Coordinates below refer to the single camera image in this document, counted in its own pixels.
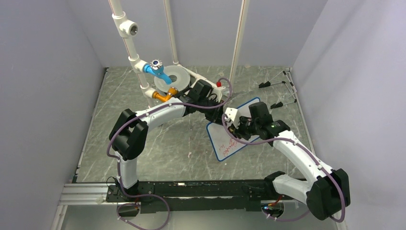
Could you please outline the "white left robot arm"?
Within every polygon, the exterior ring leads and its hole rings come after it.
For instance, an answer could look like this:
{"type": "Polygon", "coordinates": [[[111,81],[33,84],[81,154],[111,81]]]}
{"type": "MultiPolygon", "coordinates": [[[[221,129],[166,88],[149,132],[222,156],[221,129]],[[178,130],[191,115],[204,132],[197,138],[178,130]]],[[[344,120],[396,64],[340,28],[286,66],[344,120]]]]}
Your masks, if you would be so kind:
{"type": "Polygon", "coordinates": [[[137,158],[143,152],[149,131],[171,120],[199,112],[216,124],[221,123],[224,104],[230,97],[215,94],[208,80],[197,80],[182,91],[171,87],[165,102],[152,108],[133,112],[122,111],[110,135],[106,154],[117,160],[116,185],[119,196],[132,201],[138,194],[137,158]]]}

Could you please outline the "blue faucet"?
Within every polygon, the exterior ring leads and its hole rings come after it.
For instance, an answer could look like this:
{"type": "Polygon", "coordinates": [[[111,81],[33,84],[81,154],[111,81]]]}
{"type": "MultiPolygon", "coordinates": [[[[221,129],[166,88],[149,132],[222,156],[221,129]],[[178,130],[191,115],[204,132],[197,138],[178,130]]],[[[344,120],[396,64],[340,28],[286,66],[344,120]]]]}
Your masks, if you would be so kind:
{"type": "Polygon", "coordinates": [[[172,80],[164,72],[164,65],[159,59],[154,59],[149,64],[145,64],[143,67],[143,72],[154,75],[155,77],[163,80],[167,85],[172,84],[172,80]]]}

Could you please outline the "white PVC pipe frame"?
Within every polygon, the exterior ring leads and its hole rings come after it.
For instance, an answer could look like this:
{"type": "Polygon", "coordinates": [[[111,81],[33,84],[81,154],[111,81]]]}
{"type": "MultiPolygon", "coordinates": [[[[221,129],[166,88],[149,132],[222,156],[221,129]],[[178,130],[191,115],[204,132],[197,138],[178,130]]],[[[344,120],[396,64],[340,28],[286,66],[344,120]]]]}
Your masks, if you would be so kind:
{"type": "MultiPolygon", "coordinates": [[[[136,51],[136,47],[133,42],[133,37],[138,32],[138,25],[137,23],[129,20],[126,16],[125,11],[123,10],[121,6],[121,2],[119,0],[109,0],[108,1],[111,11],[112,11],[112,19],[114,20],[114,24],[116,26],[116,29],[121,36],[125,49],[128,53],[128,60],[131,64],[131,67],[136,74],[139,83],[140,83],[140,89],[142,91],[143,96],[146,97],[148,105],[153,106],[153,99],[157,99],[159,101],[165,102],[167,96],[161,96],[157,92],[153,91],[153,88],[150,86],[148,81],[144,76],[140,76],[140,74],[144,74],[143,72],[143,67],[145,64],[148,64],[144,60],[142,60],[139,57],[139,54],[136,51]]],[[[172,51],[172,60],[173,64],[179,67],[183,67],[189,75],[191,75],[193,78],[197,80],[204,80],[205,77],[202,75],[193,72],[192,70],[184,67],[179,63],[179,58],[177,54],[177,47],[176,47],[176,41],[175,41],[175,33],[174,33],[174,26],[173,26],[173,20],[172,20],[172,15],[171,15],[171,6],[170,6],[170,1],[165,0],[163,1],[164,3],[164,9],[165,9],[165,15],[166,15],[166,21],[167,21],[167,26],[168,26],[168,31],[169,31],[169,40],[170,40],[170,47],[172,51]]],[[[232,62],[231,62],[231,70],[229,74],[229,90],[231,90],[231,87],[234,85],[235,81],[235,73],[237,69],[237,64],[238,64],[238,59],[240,56],[240,50],[241,50],[241,44],[243,40],[243,35],[244,35],[244,30],[245,30],[245,25],[247,21],[247,15],[248,15],[248,8],[249,8],[250,1],[249,0],[243,0],[241,2],[241,9],[240,9],[240,15],[239,15],[239,20],[238,20],[238,27],[237,27],[237,34],[236,34],[236,40],[235,40],[235,45],[234,45],[234,52],[232,56],[232,62]]]]}

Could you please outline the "blue framed whiteboard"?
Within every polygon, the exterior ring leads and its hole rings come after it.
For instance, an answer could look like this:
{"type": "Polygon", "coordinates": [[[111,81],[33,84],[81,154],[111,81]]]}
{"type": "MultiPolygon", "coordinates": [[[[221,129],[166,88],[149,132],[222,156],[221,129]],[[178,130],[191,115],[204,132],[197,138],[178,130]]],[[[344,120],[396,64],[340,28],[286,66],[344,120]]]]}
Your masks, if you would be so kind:
{"type": "MultiPolygon", "coordinates": [[[[259,97],[254,97],[244,104],[238,106],[237,109],[243,116],[250,116],[248,106],[260,101],[261,100],[259,97]]],[[[222,125],[210,122],[206,126],[206,131],[208,133],[211,145],[218,161],[224,161],[225,159],[231,157],[233,154],[247,146],[246,144],[242,144],[231,138],[222,125]]],[[[249,140],[241,140],[253,142],[257,139],[259,139],[258,135],[251,136],[249,140]]]]}

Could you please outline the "clear round plate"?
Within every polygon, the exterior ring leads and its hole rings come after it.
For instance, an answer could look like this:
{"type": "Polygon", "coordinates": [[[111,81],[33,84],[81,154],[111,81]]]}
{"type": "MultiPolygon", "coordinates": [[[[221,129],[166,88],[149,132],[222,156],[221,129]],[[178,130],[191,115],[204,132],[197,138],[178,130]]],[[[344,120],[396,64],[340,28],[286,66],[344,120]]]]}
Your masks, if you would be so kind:
{"type": "Polygon", "coordinates": [[[172,81],[171,84],[166,84],[164,80],[154,77],[154,84],[160,92],[167,92],[170,87],[182,91],[190,86],[191,77],[189,73],[183,68],[175,65],[166,66],[164,73],[172,81]]]}

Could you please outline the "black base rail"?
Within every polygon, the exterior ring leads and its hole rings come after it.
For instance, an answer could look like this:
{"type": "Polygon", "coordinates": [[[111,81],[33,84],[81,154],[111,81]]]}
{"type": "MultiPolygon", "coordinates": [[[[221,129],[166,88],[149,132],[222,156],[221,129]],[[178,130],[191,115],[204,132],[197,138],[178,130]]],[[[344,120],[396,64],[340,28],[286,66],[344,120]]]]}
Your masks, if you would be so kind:
{"type": "Polygon", "coordinates": [[[263,179],[212,181],[140,181],[130,197],[117,183],[108,185],[106,202],[137,203],[142,214],[158,211],[234,210],[260,211],[292,198],[271,191],[263,179]]]}

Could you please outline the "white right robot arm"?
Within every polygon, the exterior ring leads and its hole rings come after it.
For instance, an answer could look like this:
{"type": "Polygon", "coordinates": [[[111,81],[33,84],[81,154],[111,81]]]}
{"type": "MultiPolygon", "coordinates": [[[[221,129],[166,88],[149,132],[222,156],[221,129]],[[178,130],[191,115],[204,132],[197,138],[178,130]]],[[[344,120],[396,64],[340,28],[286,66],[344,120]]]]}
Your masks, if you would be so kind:
{"type": "Polygon", "coordinates": [[[331,218],[341,223],[350,205],[349,176],[333,169],[311,152],[281,120],[274,120],[264,102],[249,105],[249,116],[227,108],[222,116],[227,134],[245,145],[268,143],[287,157],[305,180],[275,172],[266,177],[264,194],[270,199],[286,195],[306,204],[318,220],[331,218]]]}

